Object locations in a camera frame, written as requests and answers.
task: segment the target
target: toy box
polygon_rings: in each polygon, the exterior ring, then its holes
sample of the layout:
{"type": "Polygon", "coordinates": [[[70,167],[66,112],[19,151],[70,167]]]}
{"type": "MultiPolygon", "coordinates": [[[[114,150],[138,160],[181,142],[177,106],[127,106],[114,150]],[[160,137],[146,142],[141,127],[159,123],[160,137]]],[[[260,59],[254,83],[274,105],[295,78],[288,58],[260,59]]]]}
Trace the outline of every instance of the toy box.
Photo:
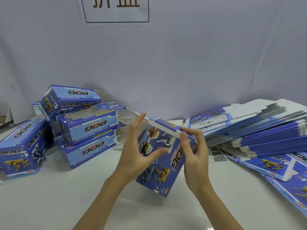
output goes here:
{"type": "Polygon", "coordinates": [[[307,217],[307,153],[297,152],[290,155],[296,162],[292,177],[287,182],[262,175],[307,217]]]}
{"type": "Polygon", "coordinates": [[[56,115],[97,105],[100,102],[101,98],[93,89],[50,85],[40,101],[40,107],[49,121],[56,115]]]}
{"type": "Polygon", "coordinates": [[[52,146],[52,129],[38,115],[0,135],[0,166],[9,179],[36,174],[52,146]]]}
{"type": "Polygon", "coordinates": [[[106,132],[118,126],[118,113],[124,106],[115,102],[98,104],[86,110],[57,116],[62,134],[73,144],[106,132]]]}
{"type": "Polygon", "coordinates": [[[35,116],[43,114],[43,112],[40,110],[40,101],[33,102],[31,104],[31,109],[35,116]]]}
{"type": "Polygon", "coordinates": [[[62,134],[56,119],[50,119],[50,126],[55,136],[60,136],[62,134]]]}
{"type": "Polygon", "coordinates": [[[77,145],[72,145],[63,135],[56,138],[55,141],[63,158],[69,163],[70,168],[74,169],[115,146],[116,138],[120,135],[118,131],[124,127],[124,124],[120,124],[116,129],[95,135],[77,145]]]}
{"type": "Polygon", "coordinates": [[[288,181],[292,176],[291,173],[295,164],[295,159],[290,157],[289,154],[262,158],[247,158],[238,148],[211,147],[210,150],[215,152],[217,148],[227,158],[263,174],[270,175],[282,181],[288,181]]]}
{"type": "MultiPolygon", "coordinates": [[[[158,148],[166,147],[168,152],[149,166],[136,181],[154,192],[167,197],[182,165],[185,155],[180,147],[180,126],[159,118],[149,118],[149,126],[139,136],[139,150],[148,156],[158,148]]],[[[191,147],[194,137],[188,135],[191,147]]]]}

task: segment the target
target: white tabletop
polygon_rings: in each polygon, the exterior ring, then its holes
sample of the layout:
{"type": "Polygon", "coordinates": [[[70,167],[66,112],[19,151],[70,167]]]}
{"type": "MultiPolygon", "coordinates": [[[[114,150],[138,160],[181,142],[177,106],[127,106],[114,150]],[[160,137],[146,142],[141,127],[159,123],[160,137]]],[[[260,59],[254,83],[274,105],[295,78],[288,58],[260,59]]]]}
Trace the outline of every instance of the white tabletop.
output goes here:
{"type": "MultiPolygon", "coordinates": [[[[1,230],[70,230],[115,169],[121,148],[109,149],[69,170],[58,151],[33,176],[0,185],[1,230]]],[[[209,158],[210,180],[245,230],[303,230],[305,218],[258,172],[209,158]]],[[[196,198],[179,176],[167,198],[131,182],[117,200],[105,229],[211,229],[196,198]]]]}

